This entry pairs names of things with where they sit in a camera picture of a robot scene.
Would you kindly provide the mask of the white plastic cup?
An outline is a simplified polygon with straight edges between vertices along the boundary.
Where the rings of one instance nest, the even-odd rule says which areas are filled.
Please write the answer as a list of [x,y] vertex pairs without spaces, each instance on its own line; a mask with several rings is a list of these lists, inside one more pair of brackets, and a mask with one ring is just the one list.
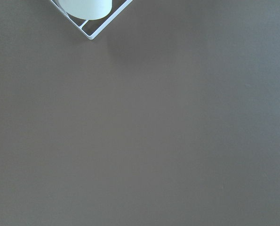
[[112,0],[59,0],[58,2],[65,12],[84,20],[101,19],[112,9]]

